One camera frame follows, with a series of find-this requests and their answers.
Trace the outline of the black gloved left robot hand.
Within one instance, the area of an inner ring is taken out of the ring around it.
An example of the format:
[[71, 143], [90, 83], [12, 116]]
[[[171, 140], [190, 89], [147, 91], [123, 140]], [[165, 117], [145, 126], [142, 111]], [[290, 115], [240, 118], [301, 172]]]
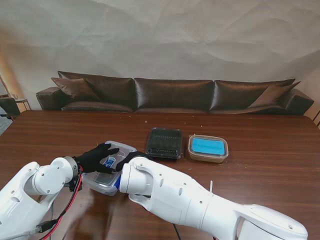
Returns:
[[80, 156], [75, 156], [73, 159], [79, 167], [81, 167], [83, 173], [104, 173], [113, 174], [116, 170], [107, 167], [101, 163], [102, 159], [108, 156], [117, 154], [119, 148], [111, 148], [110, 143], [100, 143], [95, 148], [83, 153]]

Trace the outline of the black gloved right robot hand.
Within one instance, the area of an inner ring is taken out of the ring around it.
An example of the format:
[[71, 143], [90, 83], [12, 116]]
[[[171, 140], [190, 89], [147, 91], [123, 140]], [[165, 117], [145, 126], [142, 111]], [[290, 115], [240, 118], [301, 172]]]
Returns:
[[116, 172], [121, 172], [123, 167], [124, 167], [124, 164], [127, 164], [129, 163], [133, 158], [136, 158], [136, 157], [144, 157], [144, 158], [147, 158], [148, 160], [152, 160], [153, 158], [149, 155], [147, 155], [146, 153], [144, 152], [141, 152], [141, 151], [132, 151], [130, 152], [122, 161], [120, 161], [116, 166], [115, 166], [115, 171]]

